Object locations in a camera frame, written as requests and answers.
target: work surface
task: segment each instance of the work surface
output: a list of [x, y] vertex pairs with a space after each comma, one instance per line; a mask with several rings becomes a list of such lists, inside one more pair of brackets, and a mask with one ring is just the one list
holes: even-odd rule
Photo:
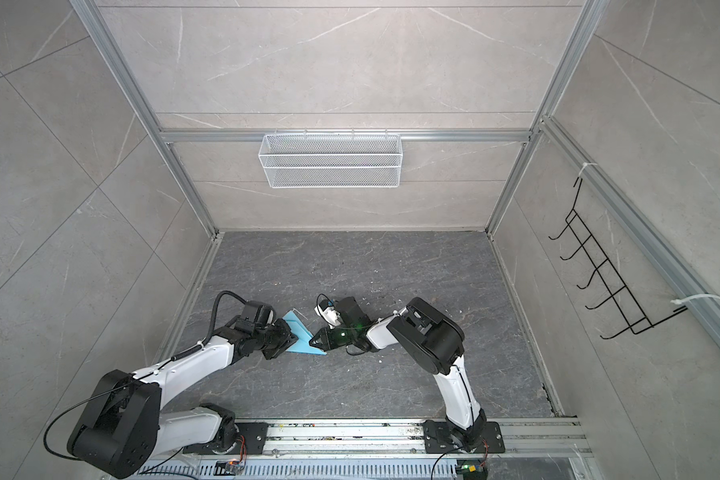
[[[315, 333], [327, 325], [313, 308], [319, 293], [354, 296], [372, 318], [420, 296], [464, 330], [467, 374], [490, 417], [552, 416], [486, 235], [479, 232], [227, 233], [184, 329], [180, 348], [203, 338], [220, 290], [272, 304], [279, 316], [304, 315]], [[242, 311], [225, 298], [217, 325]], [[259, 352], [184, 391], [171, 410], [211, 402], [241, 418], [444, 417], [432, 375], [400, 345], [349, 356]]]

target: wire basket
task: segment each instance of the wire basket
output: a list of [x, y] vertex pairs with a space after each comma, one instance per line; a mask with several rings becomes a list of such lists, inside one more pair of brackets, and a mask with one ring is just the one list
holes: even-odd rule
[[259, 160], [272, 188], [397, 187], [403, 146], [397, 134], [269, 134]]

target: blue paper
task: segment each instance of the blue paper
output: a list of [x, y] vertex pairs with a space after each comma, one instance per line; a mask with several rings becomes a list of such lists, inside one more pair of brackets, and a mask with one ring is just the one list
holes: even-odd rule
[[311, 353], [313, 355], [326, 354], [324, 351], [309, 345], [309, 341], [312, 339], [312, 334], [309, 330], [307, 330], [307, 327], [304, 326], [304, 323], [298, 319], [294, 310], [291, 310], [283, 315], [282, 319], [288, 323], [288, 326], [291, 328], [291, 332], [298, 337], [296, 343], [291, 345], [287, 352]]

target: mesh shelf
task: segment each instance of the mesh shelf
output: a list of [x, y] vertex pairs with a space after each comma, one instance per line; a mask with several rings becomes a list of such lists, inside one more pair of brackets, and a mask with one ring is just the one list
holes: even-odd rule
[[272, 188], [397, 187], [402, 158], [396, 134], [269, 134], [259, 150]]

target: black mounting plate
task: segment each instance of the black mounting plate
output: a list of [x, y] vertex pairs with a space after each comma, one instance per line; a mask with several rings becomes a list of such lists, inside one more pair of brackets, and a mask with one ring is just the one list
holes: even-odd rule
[[[237, 435], [243, 436], [246, 439], [246, 450], [248, 455], [261, 455], [264, 453], [264, 443], [266, 442], [266, 433], [269, 428], [269, 423], [266, 422], [241, 422], [236, 423]], [[239, 455], [240, 454], [240, 441], [236, 441], [232, 446], [232, 450], [229, 450], [224, 455]], [[211, 447], [205, 446], [205, 444], [197, 444], [193, 446], [184, 447], [184, 453], [199, 453], [201, 455], [218, 455]]]
[[[422, 424], [424, 430], [424, 449], [427, 453], [445, 453], [455, 447], [451, 439], [451, 429], [446, 422], [427, 420]], [[488, 444], [488, 453], [504, 453], [504, 436], [496, 422], [486, 422], [482, 435]], [[485, 453], [485, 445], [479, 445], [473, 453]]]

